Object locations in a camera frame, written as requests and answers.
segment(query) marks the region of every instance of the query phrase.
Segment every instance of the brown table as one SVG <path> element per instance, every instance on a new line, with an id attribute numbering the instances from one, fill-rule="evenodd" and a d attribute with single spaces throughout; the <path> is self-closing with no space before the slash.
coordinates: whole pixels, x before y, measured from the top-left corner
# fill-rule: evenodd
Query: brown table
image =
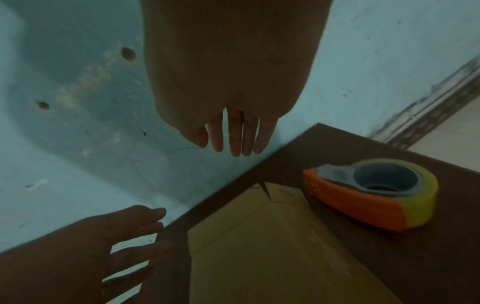
<path id="1" fill-rule="evenodd" d="M 437 210 L 426 226 L 405 234 L 370 227 L 319 203 L 303 186 L 303 169 L 385 157 L 417 163 L 437 176 Z M 157 264 L 145 292 L 154 292 L 156 302 L 188 303 L 187 231 L 264 181 L 302 188 L 333 234 L 405 304 L 480 302 L 480 175 L 322 124 L 168 226 L 162 239 L 175 243 L 175 255 Z"/>

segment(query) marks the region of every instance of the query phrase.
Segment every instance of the brown cardboard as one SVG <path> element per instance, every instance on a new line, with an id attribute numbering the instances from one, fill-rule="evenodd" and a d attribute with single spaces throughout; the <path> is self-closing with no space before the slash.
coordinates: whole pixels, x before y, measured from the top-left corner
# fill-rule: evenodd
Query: brown cardboard
<path id="1" fill-rule="evenodd" d="M 190 303 L 400 303 L 310 211 L 256 185 L 188 232 Z"/>

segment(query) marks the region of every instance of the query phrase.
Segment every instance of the hand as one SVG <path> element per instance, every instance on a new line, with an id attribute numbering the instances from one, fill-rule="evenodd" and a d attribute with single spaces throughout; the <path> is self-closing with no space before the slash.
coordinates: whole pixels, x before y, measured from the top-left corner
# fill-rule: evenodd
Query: hand
<path id="1" fill-rule="evenodd" d="M 262 153 L 307 82 L 331 2 L 143 0 L 158 113 L 220 152 L 227 108 L 231 154 Z"/>
<path id="2" fill-rule="evenodd" d="M 113 245 L 161 233 L 163 208 L 134 206 L 76 222 L 0 255 L 1 303 L 107 303 L 145 282 L 153 267 L 102 280 L 142 262 L 170 254 L 170 243 L 127 248 Z M 140 301 L 140 294 L 127 303 Z"/>

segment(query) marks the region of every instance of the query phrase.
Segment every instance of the floor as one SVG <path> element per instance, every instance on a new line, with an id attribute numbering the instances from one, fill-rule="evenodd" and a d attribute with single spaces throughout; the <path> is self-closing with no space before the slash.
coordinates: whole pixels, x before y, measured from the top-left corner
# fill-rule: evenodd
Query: floor
<path id="1" fill-rule="evenodd" d="M 410 151 L 480 172 L 480 97 L 420 139 Z"/>

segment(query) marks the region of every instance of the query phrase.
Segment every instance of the orange tape dispenser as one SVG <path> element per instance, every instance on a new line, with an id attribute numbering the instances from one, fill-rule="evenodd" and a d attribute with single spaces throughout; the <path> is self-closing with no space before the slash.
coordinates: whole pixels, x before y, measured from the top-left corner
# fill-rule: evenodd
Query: orange tape dispenser
<path id="1" fill-rule="evenodd" d="M 428 170 L 396 159 L 351 166 L 323 165 L 303 172 L 309 193 L 364 223 L 395 232 L 433 217 L 439 184 Z"/>

